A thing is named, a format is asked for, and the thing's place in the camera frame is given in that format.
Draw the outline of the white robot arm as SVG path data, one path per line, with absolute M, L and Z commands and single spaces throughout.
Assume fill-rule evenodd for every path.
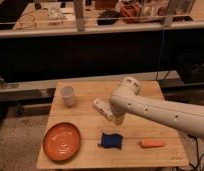
M 130 113 L 204 139 L 204 106 L 147 98 L 139 92 L 139 81 L 125 77 L 109 98 L 114 115 Z

